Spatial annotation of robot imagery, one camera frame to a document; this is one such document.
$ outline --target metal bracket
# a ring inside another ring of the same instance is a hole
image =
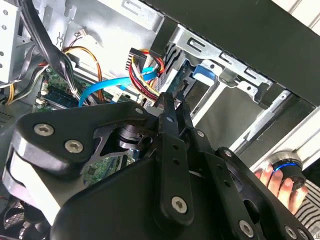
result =
[[[142,27],[158,33],[164,16],[138,0],[98,0]]]
[[[12,80],[19,20],[20,9],[0,0],[0,76],[4,83]]]

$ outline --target orange wire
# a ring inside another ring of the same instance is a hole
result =
[[[63,49],[63,51],[64,51],[65,54],[68,54],[68,53],[69,53],[71,50],[73,50],[73,49],[83,50],[83,51],[87,52],[87,53],[93,58],[93,60],[94,60],[95,63],[96,63],[96,67],[97,67],[97,69],[98,69],[98,81],[99,81],[99,82],[102,82],[102,71],[101,71],[101,67],[100,67],[100,64],[99,64],[97,58],[95,57],[95,55],[94,55],[89,49],[87,49],[87,48],[85,48],[85,47],[83,47],[83,46],[66,47],[65,49]],[[98,98],[99,98],[99,100],[102,101],[102,102],[103,102],[104,99],[105,99],[101,89],[98,90]]]

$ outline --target metal plate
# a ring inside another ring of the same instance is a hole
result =
[[[11,80],[14,68],[19,19],[19,8],[0,0],[0,76],[4,83]]]

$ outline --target black panel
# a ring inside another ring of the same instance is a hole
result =
[[[146,0],[319,106],[320,38],[271,0]]]

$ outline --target screw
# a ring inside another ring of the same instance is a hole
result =
[[[77,140],[68,140],[64,144],[65,149],[72,153],[72,154],[78,154],[81,153],[84,149],[84,146],[82,145],[81,142]]]
[[[185,200],[183,200],[179,196],[174,196],[171,199],[171,205],[180,214],[185,214],[187,212],[187,209],[188,209],[187,204]]]
[[[301,237],[302,237],[304,240],[309,240],[309,239],[308,239],[308,236],[306,235],[306,233],[305,233],[302,229],[298,228],[298,232],[300,233]]]
[[[297,239],[297,235],[296,235],[295,232],[291,229],[291,227],[289,227],[289,226],[284,226],[284,229],[285,229],[286,233],[287,233],[292,239]]]
[[[171,117],[169,117],[169,116],[167,116],[166,119],[167,119],[169,122],[171,122],[171,123],[174,122],[174,120],[173,120]]]
[[[230,151],[228,151],[228,150],[224,150],[224,153],[225,153],[225,155],[227,155],[228,157],[232,157],[232,154],[231,154],[231,152]]]
[[[249,238],[253,238],[254,237],[254,230],[252,229],[250,224],[247,223],[245,220],[240,220],[239,221],[239,227],[240,227],[241,231],[245,235],[247,235]]]
[[[49,124],[45,124],[45,123],[39,123],[37,125],[34,126],[33,128],[34,132],[40,136],[50,136],[52,135],[55,130],[52,126],[50,126]]]
[[[196,133],[202,138],[205,136],[205,134],[200,130],[196,131]]]
[[[144,111],[142,111],[140,108],[136,108],[135,111],[138,113],[138,114],[143,114]]]

